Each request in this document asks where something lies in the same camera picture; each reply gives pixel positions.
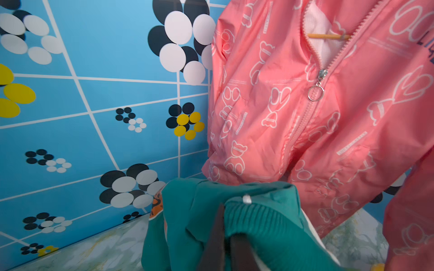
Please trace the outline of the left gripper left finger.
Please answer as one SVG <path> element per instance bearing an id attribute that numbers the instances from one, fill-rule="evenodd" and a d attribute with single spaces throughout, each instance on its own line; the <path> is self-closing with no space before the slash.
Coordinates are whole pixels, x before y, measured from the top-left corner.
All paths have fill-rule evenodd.
<path id="1" fill-rule="evenodd" d="M 196 267 L 197 271 L 225 270 L 224 205 L 220 205 L 209 239 Z"/>

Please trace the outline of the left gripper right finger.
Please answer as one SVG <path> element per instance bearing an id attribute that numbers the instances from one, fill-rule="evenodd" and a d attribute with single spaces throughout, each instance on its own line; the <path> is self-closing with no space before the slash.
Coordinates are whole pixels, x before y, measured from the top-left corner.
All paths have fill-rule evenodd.
<path id="1" fill-rule="evenodd" d="M 246 234 L 230 237 L 232 271 L 260 271 Z"/>

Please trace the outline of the green letter jacket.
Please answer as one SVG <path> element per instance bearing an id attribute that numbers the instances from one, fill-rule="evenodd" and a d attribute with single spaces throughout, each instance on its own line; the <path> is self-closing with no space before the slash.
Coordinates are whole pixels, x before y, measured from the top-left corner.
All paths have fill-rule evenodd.
<path id="1" fill-rule="evenodd" d="M 175 179 L 154 196 L 141 265 L 146 271 L 196 271 L 220 205 L 224 205 L 225 270 L 230 237 L 246 234 L 260 271 L 340 271 L 286 182 L 228 186 Z"/>

